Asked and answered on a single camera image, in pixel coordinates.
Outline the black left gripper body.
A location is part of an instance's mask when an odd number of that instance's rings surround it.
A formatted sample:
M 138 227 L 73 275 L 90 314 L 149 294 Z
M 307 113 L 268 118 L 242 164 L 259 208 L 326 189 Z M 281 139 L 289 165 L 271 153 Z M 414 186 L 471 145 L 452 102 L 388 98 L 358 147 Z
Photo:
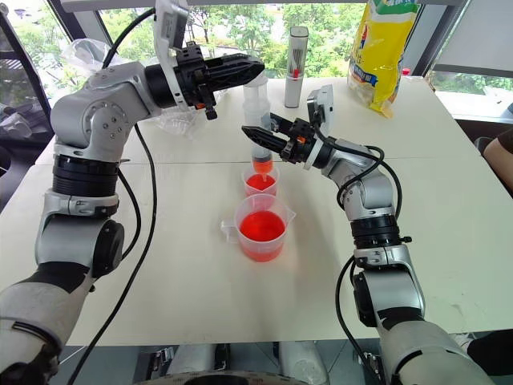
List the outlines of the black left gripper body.
M 217 118 L 216 100 L 209 87 L 208 69 L 200 46 L 189 41 L 176 53 L 176 78 L 185 103 L 196 110 L 204 110 L 208 120 Z

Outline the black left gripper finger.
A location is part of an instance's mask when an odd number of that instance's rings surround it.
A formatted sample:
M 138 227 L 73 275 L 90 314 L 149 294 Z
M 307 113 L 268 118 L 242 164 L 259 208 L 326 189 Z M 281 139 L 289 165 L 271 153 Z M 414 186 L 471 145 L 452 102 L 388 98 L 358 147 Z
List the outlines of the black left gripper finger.
M 211 69 L 206 71 L 206 84 L 210 91 L 221 91 L 245 85 L 263 71 L 263 68 Z
M 206 59 L 204 65 L 203 73 L 207 77 L 256 77 L 265 69 L 259 58 L 242 53 Z

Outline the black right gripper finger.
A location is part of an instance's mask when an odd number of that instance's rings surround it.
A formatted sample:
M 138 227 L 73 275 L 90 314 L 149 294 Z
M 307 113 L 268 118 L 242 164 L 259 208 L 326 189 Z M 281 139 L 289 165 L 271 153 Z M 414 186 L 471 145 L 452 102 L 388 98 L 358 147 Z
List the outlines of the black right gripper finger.
M 273 132 L 284 135 L 297 134 L 297 120 L 291 121 L 274 113 L 270 113 L 271 129 Z
M 288 150 L 288 141 L 275 136 L 272 132 L 255 126 L 241 127 L 242 132 L 254 143 L 276 154 L 285 153 Z

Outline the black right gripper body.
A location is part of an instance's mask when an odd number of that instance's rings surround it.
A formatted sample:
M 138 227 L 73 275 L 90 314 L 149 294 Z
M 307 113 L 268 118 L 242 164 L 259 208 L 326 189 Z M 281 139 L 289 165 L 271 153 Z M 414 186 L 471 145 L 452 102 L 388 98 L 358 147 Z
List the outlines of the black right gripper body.
M 321 165 L 321 140 L 317 136 L 320 124 L 312 124 L 299 118 L 296 120 L 297 134 L 286 135 L 289 138 L 288 150 L 279 154 L 280 158 L 292 164 Z

